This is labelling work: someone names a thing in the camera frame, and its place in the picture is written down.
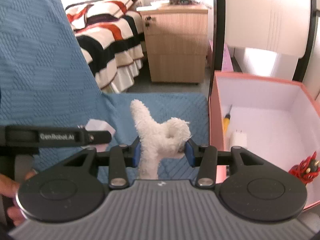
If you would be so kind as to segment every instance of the nightstand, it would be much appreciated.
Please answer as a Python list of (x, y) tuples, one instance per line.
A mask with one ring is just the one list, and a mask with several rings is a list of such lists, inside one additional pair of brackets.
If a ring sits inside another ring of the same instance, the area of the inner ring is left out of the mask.
[(201, 83), (208, 48), (204, 5), (140, 8), (153, 82)]

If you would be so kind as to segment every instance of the open cardboard box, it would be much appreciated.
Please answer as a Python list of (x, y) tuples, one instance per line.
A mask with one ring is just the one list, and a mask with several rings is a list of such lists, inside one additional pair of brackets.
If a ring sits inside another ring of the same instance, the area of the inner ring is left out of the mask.
[[(226, 135), (222, 121), (230, 105)], [(209, 98), (210, 145), (229, 151), (233, 131), (247, 133), (248, 150), (279, 168), (292, 166), (317, 151), (320, 159), (320, 107), (299, 82), (215, 72)], [(217, 183), (226, 178), (225, 166), (217, 169)], [(320, 203), (320, 176), (307, 185), (305, 208)]]

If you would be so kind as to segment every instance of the black circular joint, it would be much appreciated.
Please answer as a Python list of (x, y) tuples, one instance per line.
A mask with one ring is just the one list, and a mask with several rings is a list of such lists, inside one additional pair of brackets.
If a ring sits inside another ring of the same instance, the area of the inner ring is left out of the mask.
[(63, 200), (71, 198), (77, 191), (77, 186), (66, 179), (55, 179), (46, 182), (41, 188), (41, 195), (49, 200)]
[(254, 179), (248, 184), (248, 192), (260, 199), (272, 200), (283, 195), (285, 187), (275, 179)]
[(62, 223), (92, 213), (103, 202), (104, 196), (103, 185), (84, 169), (59, 167), (24, 182), (17, 200), (28, 217)]
[(239, 217), (279, 222), (300, 214), (307, 201), (305, 185), (275, 166), (246, 166), (220, 186), (222, 203)]

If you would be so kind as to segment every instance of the white stuffed animal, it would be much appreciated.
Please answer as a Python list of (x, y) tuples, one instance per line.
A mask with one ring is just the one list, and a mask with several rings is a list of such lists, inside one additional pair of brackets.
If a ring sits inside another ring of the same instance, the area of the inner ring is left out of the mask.
[(163, 158), (182, 158), (186, 141), (191, 138), (189, 122), (171, 118), (157, 123), (148, 108), (135, 99), (130, 105), (131, 114), (141, 142), (139, 163), (140, 179), (158, 179), (158, 165)]

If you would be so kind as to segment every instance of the orange stripe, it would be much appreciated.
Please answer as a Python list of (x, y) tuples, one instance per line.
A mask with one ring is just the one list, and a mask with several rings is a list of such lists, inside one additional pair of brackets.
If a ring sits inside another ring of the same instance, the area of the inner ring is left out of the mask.
[(95, 24), (87, 26), (86, 28), (78, 31), (77, 33), (84, 32), (84, 31), (92, 29), (94, 27), (100, 27), (100, 28), (105, 28), (105, 29), (110, 30), (112, 32), (112, 35), (113, 35), (113, 38), (115, 39), (115, 41), (123, 40), (121, 30), (116, 25), (110, 24), (110, 23), (95, 23)]
[(72, 23), (74, 20), (79, 19), (81, 16), (83, 16), (87, 11), (87, 7), (85, 7), (84, 9), (82, 9), (81, 12), (77, 13), (77, 14), (67, 14), (68, 20), (70, 23)]
[(106, 2), (111, 2), (116, 4), (117, 6), (119, 6), (119, 8), (122, 10), (123, 13), (127, 12), (127, 7), (124, 5), (123, 2), (120, 2), (120, 1), (106, 1)]

